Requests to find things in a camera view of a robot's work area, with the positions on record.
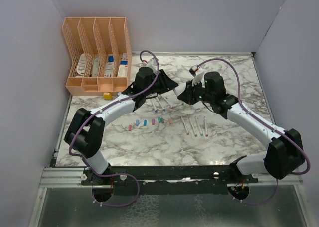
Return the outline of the pink marker pen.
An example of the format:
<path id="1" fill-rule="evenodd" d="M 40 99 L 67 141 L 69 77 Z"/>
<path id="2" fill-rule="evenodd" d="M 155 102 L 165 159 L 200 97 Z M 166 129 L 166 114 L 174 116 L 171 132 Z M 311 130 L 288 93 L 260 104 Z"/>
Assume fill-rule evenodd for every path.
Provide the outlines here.
<path id="1" fill-rule="evenodd" d="M 162 98 L 170 105 L 172 109 L 175 108 L 175 106 L 165 96 L 162 96 Z"/>

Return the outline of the light blue marker pen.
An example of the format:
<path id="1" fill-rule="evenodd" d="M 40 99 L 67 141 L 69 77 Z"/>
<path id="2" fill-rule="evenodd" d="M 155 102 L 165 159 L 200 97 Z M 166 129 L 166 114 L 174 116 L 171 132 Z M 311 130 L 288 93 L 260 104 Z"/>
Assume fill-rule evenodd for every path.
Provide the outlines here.
<path id="1" fill-rule="evenodd" d="M 156 98 L 157 102 L 159 103 L 160 107 L 162 108 L 162 110 L 165 112 L 166 108 L 163 106 L 162 102 L 160 101 L 159 98 Z"/>

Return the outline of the magenta marker pen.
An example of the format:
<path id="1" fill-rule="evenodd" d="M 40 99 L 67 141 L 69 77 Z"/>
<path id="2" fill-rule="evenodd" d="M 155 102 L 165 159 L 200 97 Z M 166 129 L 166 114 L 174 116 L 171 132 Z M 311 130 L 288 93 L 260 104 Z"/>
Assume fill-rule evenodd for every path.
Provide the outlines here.
<path id="1" fill-rule="evenodd" d="M 206 117 L 203 118 L 203 123 L 204 123 L 204 132 L 205 132 L 205 137 L 208 137 L 208 126 L 207 126 L 207 120 Z"/>

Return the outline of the cyan marker pen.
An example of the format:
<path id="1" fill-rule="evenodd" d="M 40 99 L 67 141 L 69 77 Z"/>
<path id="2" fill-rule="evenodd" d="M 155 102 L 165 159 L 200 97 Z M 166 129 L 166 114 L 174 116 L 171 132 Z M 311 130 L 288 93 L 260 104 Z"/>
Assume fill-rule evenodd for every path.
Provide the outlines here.
<path id="1" fill-rule="evenodd" d="M 157 107 L 156 107 L 156 105 L 155 105 L 153 99 L 151 99 L 151 103 L 152 103 L 152 106 L 153 106 L 154 111 L 157 113 L 157 112 L 158 112 L 158 109 L 157 109 Z"/>

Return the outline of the teal marker pen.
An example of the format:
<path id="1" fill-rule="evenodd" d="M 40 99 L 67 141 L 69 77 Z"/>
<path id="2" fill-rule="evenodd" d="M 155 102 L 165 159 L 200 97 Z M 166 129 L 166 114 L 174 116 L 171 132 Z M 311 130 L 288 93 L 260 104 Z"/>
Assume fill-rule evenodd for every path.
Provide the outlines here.
<path id="1" fill-rule="evenodd" d="M 199 124 L 199 119 L 198 119 L 198 117 L 196 117 L 196 116 L 195 116 L 195 122 L 196 122 L 196 126 L 197 126 L 197 128 L 198 128 L 198 131 L 199 131 L 200 136 L 203 136 L 203 132 L 202 132 L 201 126 L 200 126 L 200 124 Z"/>

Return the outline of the peach marker pen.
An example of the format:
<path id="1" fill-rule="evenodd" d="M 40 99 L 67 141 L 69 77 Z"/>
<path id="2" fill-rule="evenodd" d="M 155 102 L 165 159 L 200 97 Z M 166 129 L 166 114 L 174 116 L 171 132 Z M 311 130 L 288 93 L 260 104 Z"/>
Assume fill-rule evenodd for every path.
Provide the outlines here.
<path id="1" fill-rule="evenodd" d="M 188 128 L 187 128 L 187 125 L 186 125 L 185 120 L 184 120 L 183 117 L 181 117 L 181 121 L 182 121 L 182 124 L 183 124 L 183 126 L 184 126 L 184 128 L 185 128 L 186 135 L 189 135 L 190 133 L 189 133 L 189 130 L 188 130 Z"/>

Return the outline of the grey marker pen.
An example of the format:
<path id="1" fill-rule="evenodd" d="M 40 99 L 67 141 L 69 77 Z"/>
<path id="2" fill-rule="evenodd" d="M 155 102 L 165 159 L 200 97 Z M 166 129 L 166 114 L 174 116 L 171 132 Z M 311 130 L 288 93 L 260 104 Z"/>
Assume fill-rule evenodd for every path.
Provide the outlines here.
<path id="1" fill-rule="evenodd" d="M 192 130 L 192 132 L 193 132 L 194 136 L 195 136 L 195 137 L 197 137 L 197 136 L 198 136 L 198 134 L 197 134 L 197 132 L 196 132 L 196 130 L 195 130 L 195 127 L 194 127 L 194 124 L 193 124 L 192 120 L 191 120 L 190 118 L 188 118 L 188 121 L 189 121 L 189 124 L 190 124 L 191 130 Z"/>

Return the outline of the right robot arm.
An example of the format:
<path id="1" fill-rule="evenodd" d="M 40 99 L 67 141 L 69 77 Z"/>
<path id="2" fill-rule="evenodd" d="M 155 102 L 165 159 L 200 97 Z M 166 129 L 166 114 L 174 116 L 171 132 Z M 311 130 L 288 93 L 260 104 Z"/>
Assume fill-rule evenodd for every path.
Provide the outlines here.
<path id="1" fill-rule="evenodd" d="M 295 129 L 286 131 L 277 127 L 240 103 L 236 96 L 226 92 L 218 72 L 195 76 L 177 98 L 189 105 L 210 104 L 216 114 L 244 128 L 267 149 L 265 154 L 234 161 L 236 166 L 229 170 L 233 182 L 240 183 L 250 174 L 270 174 L 281 180 L 304 164 L 300 134 Z"/>

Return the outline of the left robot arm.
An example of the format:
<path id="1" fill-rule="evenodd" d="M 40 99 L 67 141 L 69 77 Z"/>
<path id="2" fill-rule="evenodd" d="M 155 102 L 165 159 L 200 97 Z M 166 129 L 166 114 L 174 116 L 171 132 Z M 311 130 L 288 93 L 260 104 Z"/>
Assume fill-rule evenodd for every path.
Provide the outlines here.
<path id="1" fill-rule="evenodd" d="M 107 170 L 110 164 L 103 157 L 100 147 L 104 129 L 123 115 L 131 113 L 142 106 L 147 96 L 161 95 L 178 87 L 163 69 L 155 74 L 149 67 L 141 67 L 135 80 L 114 100 L 95 108 L 76 111 L 65 134 L 64 141 L 70 149 L 77 151 L 75 156 L 83 158 L 83 162 L 94 170 L 93 179 L 98 184 L 106 184 L 110 179 Z"/>

